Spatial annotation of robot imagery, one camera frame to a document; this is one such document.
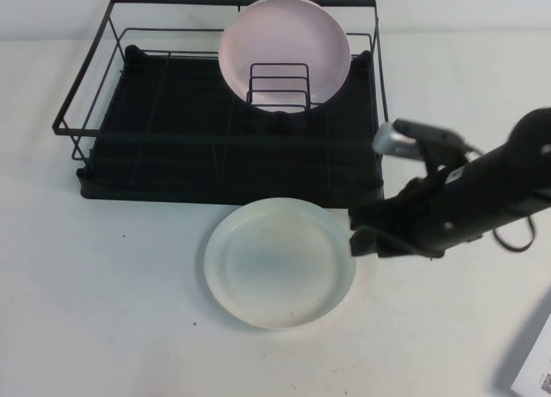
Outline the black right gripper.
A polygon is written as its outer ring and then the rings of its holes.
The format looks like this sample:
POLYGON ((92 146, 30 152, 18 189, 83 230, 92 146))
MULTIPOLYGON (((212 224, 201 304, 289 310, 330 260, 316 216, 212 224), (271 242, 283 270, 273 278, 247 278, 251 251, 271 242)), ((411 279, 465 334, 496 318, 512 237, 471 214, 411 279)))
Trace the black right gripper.
POLYGON ((415 177, 393 197, 350 208, 351 256, 441 258, 442 249, 416 242, 413 231, 430 214, 429 200, 442 189, 444 180, 445 176, 415 177))

